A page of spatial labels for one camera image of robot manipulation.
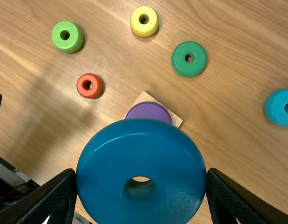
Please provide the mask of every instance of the large blue ring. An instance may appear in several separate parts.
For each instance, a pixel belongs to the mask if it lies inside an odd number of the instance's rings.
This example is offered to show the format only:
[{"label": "large blue ring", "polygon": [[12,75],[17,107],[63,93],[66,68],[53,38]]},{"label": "large blue ring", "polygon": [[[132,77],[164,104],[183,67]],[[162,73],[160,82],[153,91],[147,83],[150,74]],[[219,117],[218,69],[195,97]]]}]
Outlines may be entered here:
[{"label": "large blue ring", "polygon": [[272,92],[265,101],[264,112],[272,123],[288,127],[288,89]]},{"label": "large blue ring", "polygon": [[[147,182],[132,180],[136,176]],[[76,170],[79,197],[99,224],[185,224],[200,207],[206,168],[182,131],[153,119],[125,119],[98,132]]]}]

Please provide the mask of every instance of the green ring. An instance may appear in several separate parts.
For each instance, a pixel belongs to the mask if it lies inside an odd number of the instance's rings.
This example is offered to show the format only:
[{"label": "green ring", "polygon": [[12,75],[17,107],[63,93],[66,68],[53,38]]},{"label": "green ring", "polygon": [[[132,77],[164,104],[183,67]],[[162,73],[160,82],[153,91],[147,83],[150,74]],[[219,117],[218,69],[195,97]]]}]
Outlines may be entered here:
[{"label": "green ring", "polygon": [[52,41],[59,50],[73,53],[83,43],[83,32],[76,24],[69,21],[61,21],[52,30]]},{"label": "green ring", "polygon": [[[191,55],[193,62],[187,62],[185,57]],[[204,48],[193,41],[179,44],[173,51],[171,63],[174,70],[185,77],[193,77],[200,74],[206,66],[207,56]]]}]

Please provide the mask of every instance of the purple disc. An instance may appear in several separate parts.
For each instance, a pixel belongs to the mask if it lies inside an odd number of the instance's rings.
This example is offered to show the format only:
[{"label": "purple disc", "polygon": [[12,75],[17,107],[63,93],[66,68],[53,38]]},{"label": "purple disc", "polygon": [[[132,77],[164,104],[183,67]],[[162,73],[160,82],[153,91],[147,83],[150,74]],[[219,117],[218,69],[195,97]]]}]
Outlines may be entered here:
[{"label": "purple disc", "polygon": [[153,102],[142,102],[134,105],[125,116],[125,119],[130,118],[151,118],[172,125],[172,118],[166,108]]}]

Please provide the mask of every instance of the dark green ring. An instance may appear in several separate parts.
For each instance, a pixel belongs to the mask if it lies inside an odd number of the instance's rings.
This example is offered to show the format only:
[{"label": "dark green ring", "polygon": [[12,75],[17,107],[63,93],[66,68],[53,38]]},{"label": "dark green ring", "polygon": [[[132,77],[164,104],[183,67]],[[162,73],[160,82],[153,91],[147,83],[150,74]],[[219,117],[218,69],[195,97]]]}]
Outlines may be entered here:
[{"label": "dark green ring", "polygon": [[[193,62],[187,62],[186,57],[191,56]],[[207,56],[204,48],[193,41],[179,44],[173,51],[171,63],[174,70],[185,77],[193,77],[200,74],[206,67]]]}]

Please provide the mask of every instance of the wooden table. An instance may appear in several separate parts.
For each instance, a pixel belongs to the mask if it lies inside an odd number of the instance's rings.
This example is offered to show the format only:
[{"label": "wooden table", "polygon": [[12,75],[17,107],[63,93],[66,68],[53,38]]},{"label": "wooden table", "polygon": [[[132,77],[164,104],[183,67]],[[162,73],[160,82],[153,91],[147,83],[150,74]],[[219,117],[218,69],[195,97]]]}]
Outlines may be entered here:
[{"label": "wooden table", "polygon": [[[149,38],[130,30],[140,5],[160,17]],[[52,44],[62,20],[83,28],[80,52]],[[187,40],[208,55],[196,78],[171,67],[173,49]],[[99,99],[76,91],[86,72],[104,80]],[[0,1],[0,156],[39,184],[76,168],[88,140],[147,91],[184,120],[207,168],[288,214],[288,128],[263,113],[279,88],[288,88],[288,0]],[[76,210],[90,219],[80,201]],[[211,223],[206,200],[189,223]]]}]

